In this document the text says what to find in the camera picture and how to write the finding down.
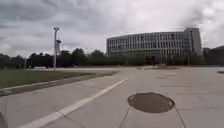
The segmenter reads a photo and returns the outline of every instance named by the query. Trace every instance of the building facade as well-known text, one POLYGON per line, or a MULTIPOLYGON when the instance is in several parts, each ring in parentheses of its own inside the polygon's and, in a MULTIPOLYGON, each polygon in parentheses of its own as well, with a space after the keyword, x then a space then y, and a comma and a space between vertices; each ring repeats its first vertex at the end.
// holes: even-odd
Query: building facade
POLYGON ((196 53, 202 55, 200 31, 187 28, 180 32, 142 33, 107 39, 108 56, 167 57, 196 53))

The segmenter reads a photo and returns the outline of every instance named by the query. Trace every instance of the manhole cover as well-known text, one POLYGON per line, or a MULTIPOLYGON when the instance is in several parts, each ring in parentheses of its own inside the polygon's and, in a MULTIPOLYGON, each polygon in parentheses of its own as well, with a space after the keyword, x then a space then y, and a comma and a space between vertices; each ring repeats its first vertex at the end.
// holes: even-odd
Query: manhole cover
POLYGON ((218 71, 219 74, 224 74, 224 71, 218 71))
POLYGON ((171 110, 175 103, 170 98, 156 93, 138 93, 128 98, 133 108, 147 113, 163 113, 171 110))

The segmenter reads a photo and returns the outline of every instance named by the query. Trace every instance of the pole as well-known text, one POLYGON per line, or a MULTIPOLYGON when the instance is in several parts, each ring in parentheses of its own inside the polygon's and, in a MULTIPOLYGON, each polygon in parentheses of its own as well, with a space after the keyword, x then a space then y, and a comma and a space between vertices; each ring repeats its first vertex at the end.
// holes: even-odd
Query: pole
POLYGON ((54 70, 56 69, 57 57, 56 57, 56 38, 57 30, 54 31, 54 70))
POLYGON ((57 64, 57 31, 59 30, 59 28, 54 28, 54 62, 53 62, 53 68, 54 70, 56 69, 56 64, 57 64))

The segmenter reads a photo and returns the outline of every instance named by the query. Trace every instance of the sky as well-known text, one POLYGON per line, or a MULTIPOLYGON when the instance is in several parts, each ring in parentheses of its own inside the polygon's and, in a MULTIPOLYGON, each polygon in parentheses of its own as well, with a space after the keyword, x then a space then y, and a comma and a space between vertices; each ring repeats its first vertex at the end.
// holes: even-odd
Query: sky
POLYGON ((199 27, 202 44, 224 42, 223 0, 0 0, 0 53, 53 53, 53 28, 62 50, 105 52, 106 38, 199 27))

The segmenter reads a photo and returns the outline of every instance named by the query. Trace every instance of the white line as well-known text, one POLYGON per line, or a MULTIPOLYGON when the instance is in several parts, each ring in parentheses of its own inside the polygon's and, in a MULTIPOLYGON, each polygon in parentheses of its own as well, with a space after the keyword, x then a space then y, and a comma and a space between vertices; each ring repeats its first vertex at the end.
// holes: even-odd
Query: white line
POLYGON ((45 125, 47 125, 47 124, 49 124, 49 123, 51 123, 51 122, 53 122, 57 119, 63 117, 64 115, 67 115, 72 111, 75 111, 76 109, 84 106, 85 104, 91 102, 92 100, 102 96, 103 94, 109 92, 110 90, 112 90, 113 88, 115 88, 116 86, 122 84, 123 82, 125 82, 127 80, 128 79, 121 80, 121 81, 117 82, 116 84, 114 84, 110 87, 107 87, 106 89, 104 89, 104 90, 102 90, 102 91, 100 91, 100 92, 98 92, 98 93, 96 93, 96 94, 94 94, 94 95, 92 95, 88 98, 85 98, 85 99, 83 99, 79 102, 76 102, 76 103, 74 103, 74 104, 72 104, 72 105, 70 105, 66 108, 63 108, 63 109, 61 109, 57 112, 54 112, 54 113, 52 113, 48 116, 42 117, 40 119, 37 119, 37 120, 35 120, 33 122, 30 122, 28 124, 22 125, 18 128, 41 128, 41 127, 43 127, 43 126, 45 126, 45 125))

